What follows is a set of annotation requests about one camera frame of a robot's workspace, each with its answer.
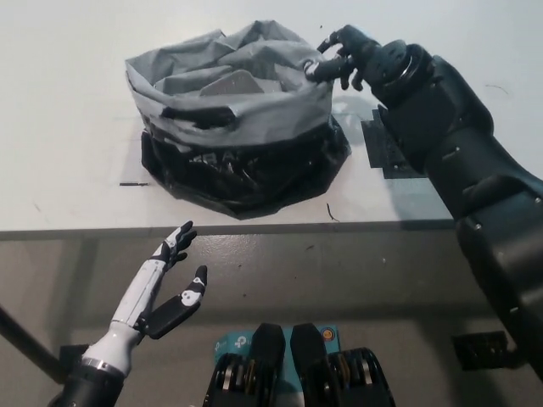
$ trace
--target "white table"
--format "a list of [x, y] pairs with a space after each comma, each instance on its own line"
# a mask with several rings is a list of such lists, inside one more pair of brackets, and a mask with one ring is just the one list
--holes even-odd
[[[275, 215], [239, 221], [175, 200], [161, 187], [120, 187], [140, 168], [142, 124], [124, 60], [215, 28], [277, 20], [317, 45], [351, 23], [381, 43], [419, 42], [453, 63], [489, 107], [495, 135], [543, 176], [543, 57], [534, 0], [2, 0], [0, 3], [2, 197], [0, 238], [148, 235], [192, 219], [213, 234], [360, 230], [450, 219], [427, 180], [383, 179], [370, 169], [359, 118], [368, 91], [337, 92], [349, 122], [349, 157], [329, 191]], [[327, 211], [329, 204], [333, 216]]]

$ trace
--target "mechanical hand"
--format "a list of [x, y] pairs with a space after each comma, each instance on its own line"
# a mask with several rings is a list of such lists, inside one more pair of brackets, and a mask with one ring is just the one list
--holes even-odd
[[339, 43], [337, 58], [305, 64], [307, 78], [346, 88], [356, 70], [353, 87], [371, 87], [385, 129], [434, 185], [479, 286], [543, 379], [543, 181], [494, 138], [489, 110], [443, 58], [403, 41], [381, 47], [349, 25], [319, 49]]
[[120, 301], [108, 332], [82, 355], [70, 373], [55, 407], [111, 407], [115, 405], [132, 367], [132, 350], [145, 335], [158, 339], [180, 325], [200, 306], [207, 285], [207, 268], [181, 294], [152, 310], [165, 273], [196, 237], [193, 222], [171, 233], [145, 260]]

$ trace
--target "gray fabric bag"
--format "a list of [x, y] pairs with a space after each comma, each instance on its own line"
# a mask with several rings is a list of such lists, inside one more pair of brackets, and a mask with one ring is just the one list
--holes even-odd
[[327, 191], [349, 155], [323, 56], [274, 21], [213, 31], [126, 61], [145, 130], [142, 164], [174, 197], [236, 218]]
[[[291, 140], [328, 121], [332, 84], [308, 82], [302, 71], [307, 59], [322, 58], [277, 22], [256, 21], [231, 36], [213, 31], [128, 59], [126, 73], [142, 115], [174, 141], [249, 146]], [[261, 87], [280, 92], [200, 97], [202, 88], [236, 70], [246, 70]], [[170, 114], [163, 114], [167, 108]], [[205, 125], [183, 120], [194, 111], [217, 111], [213, 108], [232, 111], [236, 125], [203, 129]], [[171, 118], [171, 112], [181, 119]]]

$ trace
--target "robot forearm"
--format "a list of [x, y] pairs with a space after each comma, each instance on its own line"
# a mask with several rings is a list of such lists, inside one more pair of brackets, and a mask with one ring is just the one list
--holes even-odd
[[343, 48], [305, 64], [314, 81], [364, 80], [381, 119], [410, 165], [425, 172], [456, 221], [477, 281], [543, 379], [543, 181], [493, 136], [493, 120], [458, 71], [419, 45], [381, 47], [347, 25], [322, 45]]

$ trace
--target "trash bag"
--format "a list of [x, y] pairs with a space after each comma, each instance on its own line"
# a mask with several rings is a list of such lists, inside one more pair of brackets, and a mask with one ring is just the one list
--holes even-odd
[[327, 191], [350, 154], [322, 55], [275, 21], [213, 31], [126, 61], [145, 125], [142, 163], [176, 198], [238, 219]]

